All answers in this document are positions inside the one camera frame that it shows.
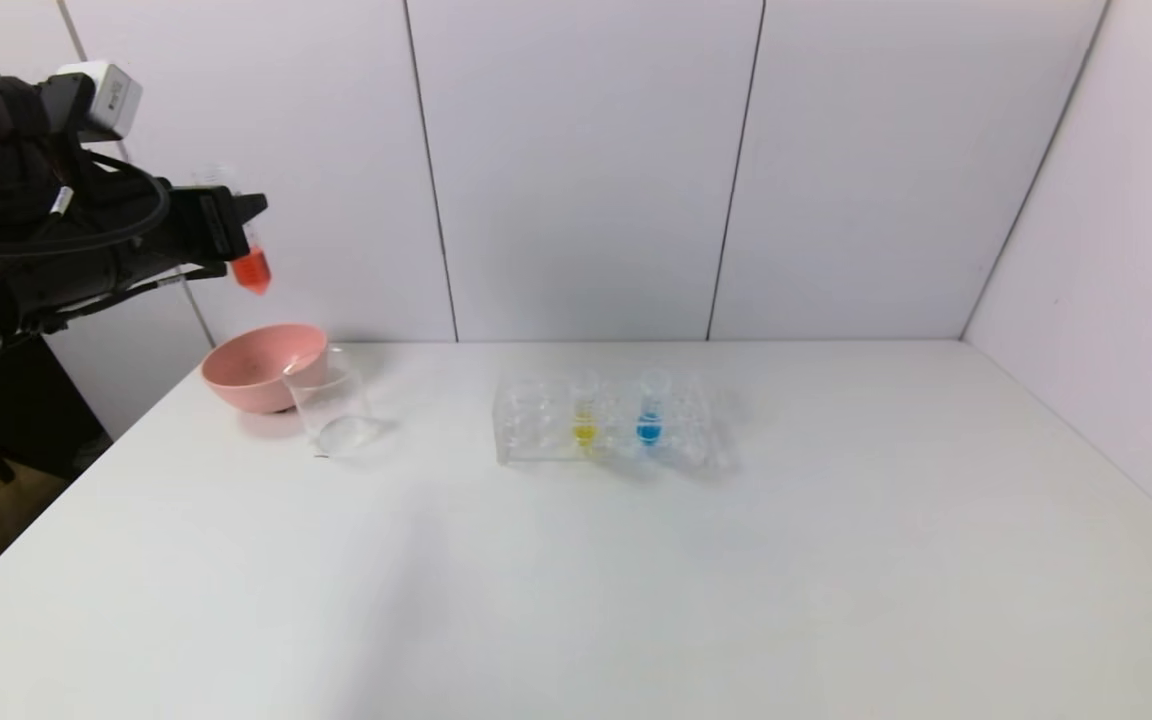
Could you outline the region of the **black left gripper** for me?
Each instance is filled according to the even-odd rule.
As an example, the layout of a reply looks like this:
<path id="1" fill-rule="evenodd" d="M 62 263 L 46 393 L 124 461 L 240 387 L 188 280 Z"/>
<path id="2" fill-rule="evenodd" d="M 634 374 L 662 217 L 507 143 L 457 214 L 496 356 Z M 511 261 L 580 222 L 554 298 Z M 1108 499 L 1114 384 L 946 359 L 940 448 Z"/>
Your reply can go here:
<path id="1" fill-rule="evenodd" d="M 168 210 L 154 228 L 109 247 L 113 281 L 223 278 L 227 264 L 250 251 L 243 225 L 270 206 L 265 194 L 233 195 L 221 184 L 172 187 L 166 179 L 156 179 L 156 185 L 166 191 Z"/>

